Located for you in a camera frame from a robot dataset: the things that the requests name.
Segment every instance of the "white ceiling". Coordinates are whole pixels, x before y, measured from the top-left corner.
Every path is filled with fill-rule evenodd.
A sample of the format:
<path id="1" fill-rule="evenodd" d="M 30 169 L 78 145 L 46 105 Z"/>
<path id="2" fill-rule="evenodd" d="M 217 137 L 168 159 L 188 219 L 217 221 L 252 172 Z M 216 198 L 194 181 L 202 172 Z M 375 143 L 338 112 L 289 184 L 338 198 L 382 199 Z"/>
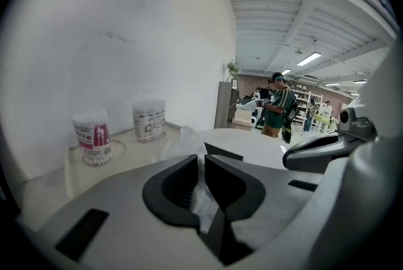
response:
<path id="1" fill-rule="evenodd" d="M 242 71 L 291 69 L 295 76 L 337 80 L 347 91 L 357 91 L 360 85 L 351 81 L 367 78 L 378 67 L 398 29 L 385 0 L 231 1 Z M 315 51 L 322 56 L 297 66 Z"/>

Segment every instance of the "ceiling light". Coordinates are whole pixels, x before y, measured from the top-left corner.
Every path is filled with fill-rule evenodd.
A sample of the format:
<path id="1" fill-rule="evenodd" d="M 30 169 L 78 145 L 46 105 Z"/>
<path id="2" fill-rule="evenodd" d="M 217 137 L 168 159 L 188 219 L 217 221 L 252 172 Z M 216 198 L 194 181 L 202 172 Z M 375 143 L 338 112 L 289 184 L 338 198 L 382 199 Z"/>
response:
<path id="1" fill-rule="evenodd" d="M 312 55 L 309 55 L 305 60 L 302 60 L 301 62 L 299 62 L 297 65 L 298 66 L 303 66 L 306 63 L 309 63 L 310 61 L 313 61 L 314 59 L 317 59 L 318 57 L 320 57 L 322 54 L 320 53 L 313 53 Z"/>

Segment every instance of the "shorts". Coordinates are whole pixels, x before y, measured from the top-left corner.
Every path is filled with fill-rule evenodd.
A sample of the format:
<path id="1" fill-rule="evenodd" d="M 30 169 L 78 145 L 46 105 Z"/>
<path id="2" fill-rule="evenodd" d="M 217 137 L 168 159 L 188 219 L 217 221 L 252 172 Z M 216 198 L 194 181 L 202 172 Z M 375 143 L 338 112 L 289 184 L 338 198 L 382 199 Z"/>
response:
<path id="1" fill-rule="evenodd" d="M 277 138 L 278 133 L 280 132 L 281 128 L 273 128 L 271 126 L 268 126 L 264 124 L 263 129 L 262 129 L 262 135 L 266 135 L 272 138 Z"/>

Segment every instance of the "white wall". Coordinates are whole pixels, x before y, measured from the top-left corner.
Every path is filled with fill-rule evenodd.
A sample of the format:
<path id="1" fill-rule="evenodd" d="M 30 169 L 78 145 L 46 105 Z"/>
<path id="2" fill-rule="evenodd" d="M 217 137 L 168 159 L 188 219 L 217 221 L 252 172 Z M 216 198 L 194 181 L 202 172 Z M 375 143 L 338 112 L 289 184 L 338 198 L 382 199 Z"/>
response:
<path id="1" fill-rule="evenodd" d="M 163 98 L 168 121 L 213 128 L 235 25 L 229 0 L 16 0 L 0 41 L 0 117 L 21 173 L 63 166 L 78 111 L 106 108 L 113 133 L 132 127 L 134 98 Z"/>

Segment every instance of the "cotton swab container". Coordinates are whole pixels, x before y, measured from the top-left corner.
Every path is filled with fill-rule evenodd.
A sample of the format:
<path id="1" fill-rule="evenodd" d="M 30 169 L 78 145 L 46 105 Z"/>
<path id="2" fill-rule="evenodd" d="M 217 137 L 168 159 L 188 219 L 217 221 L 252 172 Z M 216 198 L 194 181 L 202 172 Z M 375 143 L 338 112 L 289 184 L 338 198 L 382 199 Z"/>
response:
<path id="1" fill-rule="evenodd" d="M 113 152 L 106 122 L 106 110 L 73 117 L 83 161 L 87 165 L 99 166 L 112 159 Z"/>
<path id="2" fill-rule="evenodd" d="M 139 142 L 149 142 L 165 134 L 165 100 L 133 102 L 134 134 Z"/>

